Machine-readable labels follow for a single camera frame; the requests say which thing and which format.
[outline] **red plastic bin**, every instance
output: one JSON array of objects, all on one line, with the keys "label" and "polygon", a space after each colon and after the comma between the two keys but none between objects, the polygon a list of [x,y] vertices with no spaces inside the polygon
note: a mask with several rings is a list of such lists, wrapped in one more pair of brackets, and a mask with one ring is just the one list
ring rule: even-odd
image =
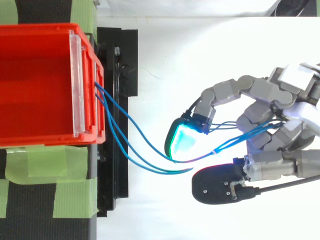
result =
[{"label": "red plastic bin", "polygon": [[0,147],[101,144],[103,67],[77,24],[0,26]]}]

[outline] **green masking tape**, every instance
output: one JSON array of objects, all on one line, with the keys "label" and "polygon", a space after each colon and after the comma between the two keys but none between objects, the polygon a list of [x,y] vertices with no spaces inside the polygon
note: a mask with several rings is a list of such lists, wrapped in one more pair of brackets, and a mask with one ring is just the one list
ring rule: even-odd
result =
[{"label": "green masking tape", "polygon": [[80,182],[87,178],[88,149],[42,146],[6,150],[5,178],[15,184]]},{"label": "green masking tape", "polygon": [[9,180],[0,179],[0,219],[6,218]]},{"label": "green masking tape", "polygon": [[97,42],[97,9],[94,1],[73,0],[70,22],[79,24],[84,33],[93,34]]},{"label": "green masking tape", "polygon": [[316,0],[316,16],[320,17],[320,0]]},{"label": "green masking tape", "polygon": [[98,212],[97,178],[57,183],[53,218],[88,219]]},{"label": "green masking tape", "polygon": [[0,0],[0,25],[18,24],[15,0]]}]

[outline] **blue wire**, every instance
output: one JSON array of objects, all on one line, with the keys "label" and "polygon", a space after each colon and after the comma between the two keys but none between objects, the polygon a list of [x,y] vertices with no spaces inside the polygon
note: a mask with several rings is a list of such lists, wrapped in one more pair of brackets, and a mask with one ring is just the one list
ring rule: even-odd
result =
[{"label": "blue wire", "polygon": [[259,134],[262,134],[263,132],[265,132],[265,131],[267,131],[267,130],[269,130],[269,129],[274,129],[274,128],[278,128],[278,127],[281,127],[281,125],[282,125],[282,123],[277,123],[277,124],[275,124],[275,125],[269,125],[269,126],[265,126],[265,127],[261,127],[260,129],[258,129],[258,130],[255,130],[255,131],[251,131],[251,134],[249,135],[249,136],[247,136],[247,137],[243,137],[243,135],[241,135],[241,136],[238,136],[238,137],[235,137],[235,138],[233,138],[233,139],[230,139],[230,140],[228,140],[228,141],[226,141],[225,143],[223,143],[223,144],[221,144],[220,146],[218,146],[216,149],[214,149],[213,151],[215,152],[215,153],[220,153],[222,150],[225,150],[225,149],[228,149],[228,148],[230,148],[230,147],[233,147],[234,145],[237,145],[237,144],[239,144],[239,143],[241,143],[241,142],[243,142],[243,141],[246,141],[246,140],[248,140],[248,139],[250,139],[250,138],[253,138],[253,137],[255,137],[255,136],[257,136],[257,135],[259,135]]},{"label": "blue wire", "polygon": [[[106,102],[104,102],[97,94],[95,94],[95,96],[98,98],[98,100],[101,102],[101,104],[105,107],[107,105]],[[121,129],[119,128],[119,126],[117,125],[115,119],[112,117],[112,115],[109,115],[111,122],[113,124],[113,126],[115,126],[116,130],[120,133],[121,137],[124,139],[124,141],[126,142],[126,144],[129,146],[129,148],[135,153],[135,155],[137,155],[144,163],[146,163],[147,165],[149,165],[150,167],[163,171],[163,172],[168,172],[168,173],[179,173],[181,171],[185,171],[188,169],[183,169],[183,170],[166,170],[160,167],[157,167],[153,164],[151,164],[150,162],[148,162],[147,160],[145,160],[136,150],[135,148],[130,144],[129,140],[127,139],[127,137],[124,135],[124,133],[121,131]]]},{"label": "blue wire", "polygon": [[192,162],[195,162],[195,161],[198,161],[198,160],[201,160],[201,159],[204,159],[210,155],[213,155],[215,153],[219,153],[221,152],[222,150],[224,149],[227,149],[227,148],[230,148],[232,146],[234,146],[235,144],[238,144],[240,142],[243,142],[245,140],[248,140],[250,138],[253,138],[254,136],[257,136],[265,131],[267,131],[268,129],[272,129],[272,128],[275,128],[276,125],[272,124],[270,126],[266,126],[266,127],[263,127],[264,125],[272,122],[272,121],[279,121],[278,119],[273,119],[273,120],[270,120],[270,121],[267,121],[267,122],[264,122],[262,124],[260,124],[259,126],[257,126],[256,128],[254,128],[253,130],[249,131],[249,132],[246,132],[240,136],[237,136],[237,137],[234,137],[232,139],[229,139],[228,141],[224,142],[223,144],[221,144],[220,146],[218,146],[217,148],[215,148],[215,150],[213,150],[212,152],[209,152],[203,156],[200,156],[198,158],[195,158],[195,159],[192,159],[192,160],[187,160],[187,161],[177,161],[177,160],[173,160],[169,157],[167,157],[166,155],[164,155],[162,152],[160,152],[158,149],[156,149],[150,142],[149,140],[147,139],[147,137],[144,135],[144,133],[142,132],[142,130],[139,128],[138,124],[132,119],[132,117],[121,107],[119,106],[116,101],[110,96],[110,94],[102,87],[100,86],[97,82],[95,82],[95,86],[99,89],[99,91],[103,91],[103,93],[109,98],[109,100],[133,123],[133,125],[136,127],[136,129],[138,130],[138,132],[141,134],[141,136],[143,137],[143,139],[146,141],[146,143],[156,152],[158,153],[160,156],[162,156],[163,158],[171,161],[171,162],[174,162],[174,163],[181,163],[181,164],[184,164],[184,163],[192,163]]},{"label": "blue wire", "polygon": [[184,163],[191,163],[191,162],[195,162],[195,161],[198,161],[200,159],[204,159],[206,158],[207,156],[206,155],[203,155],[201,157],[198,157],[196,159],[192,159],[190,161],[177,161],[177,160],[173,160],[171,159],[170,157],[167,157],[166,155],[164,155],[162,152],[160,152],[158,149],[156,149],[152,144],[151,142],[147,139],[147,137],[144,135],[144,133],[142,132],[142,130],[140,129],[140,127],[138,126],[138,124],[133,120],[133,118],[121,107],[119,106],[116,101],[110,96],[110,94],[102,87],[100,86],[97,82],[94,83],[95,86],[102,90],[104,92],[104,94],[109,98],[109,100],[133,123],[133,125],[136,127],[136,129],[138,130],[138,132],[141,134],[141,136],[143,137],[143,139],[145,140],[145,142],[157,153],[159,154],[160,156],[162,156],[163,158],[171,161],[171,162],[174,162],[174,163],[177,163],[177,164],[184,164]]},{"label": "blue wire", "polygon": [[189,172],[190,170],[192,170],[193,168],[188,168],[188,169],[185,169],[185,170],[180,170],[180,171],[175,171],[175,172],[161,172],[161,171],[156,171],[156,170],[153,170],[151,168],[148,168],[146,166],[143,166],[141,165],[140,163],[136,162],[135,160],[133,160],[131,157],[129,157],[129,155],[126,153],[124,147],[122,146],[119,138],[117,137],[117,134],[113,128],[113,125],[112,125],[112,116],[111,116],[111,113],[110,113],[110,110],[109,110],[109,107],[108,107],[108,104],[107,104],[107,100],[105,98],[105,96],[103,95],[103,99],[104,99],[104,108],[106,110],[106,114],[107,114],[107,118],[108,118],[108,123],[109,123],[109,126],[110,126],[110,130],[112,132],[112,135],[115,139],[115,141],[117,142],[121,152],[125,155],[126,158],[128,158],[132,163],[134,163],[135,165],[145,169],[145,170],[148,170],[150,172],[153,172],[153,173],[156,173],[156,174],[162,174],[162,175],[176,175],[176,174],[183,174],[183,173],[186,173],[186,172]]}]

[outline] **white background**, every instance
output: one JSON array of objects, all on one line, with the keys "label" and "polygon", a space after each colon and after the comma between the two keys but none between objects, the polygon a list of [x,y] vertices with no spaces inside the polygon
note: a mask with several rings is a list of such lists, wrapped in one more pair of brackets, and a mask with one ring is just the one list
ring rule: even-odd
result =
[{"label": "white background", "polygon": [[264,16],[279,0],[99,0],[98,16]]},{"label": "white background", "polygon": [[[205,88],[242,75],[266,77],[290,62],[320,62],[318,18],[100,17],[98,26],[138,29],[138,97],[129,99],[129,114],[160,150],[172,121]],[[218,106],[214,122],[235,121],[252,102],[243,96]],[[239,133],[216,131],[208,137],[209,146],[213,149]],[[132,124],[129,140],[159,167],[186,167],[156,155]],[[310,148],[319,146],[316,139]],[[245,144],[239,144],[192,164],[192,172],[175,176],[149,173],[129,163],[129,198],[118,199],[116,209],[98,219],[98,239],[319,239],[319,182],[236,204],[205,205],[193,198],[191,178],[197,170],[245,154]],[[294,179],[260,181],[254,186]]]}]

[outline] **connector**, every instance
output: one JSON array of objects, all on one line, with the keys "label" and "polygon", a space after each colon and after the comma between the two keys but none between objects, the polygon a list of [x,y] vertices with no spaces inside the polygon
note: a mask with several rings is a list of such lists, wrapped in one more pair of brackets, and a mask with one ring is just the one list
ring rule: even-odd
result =
[{"label": "connector", "polygon": [[242,186],[241,184],[238,184],[234,186],[236,197],[241,200],[246,199],[253,199],[257,195],[260,195],[260,188],[259,187],[253,187],[253,186]]}]

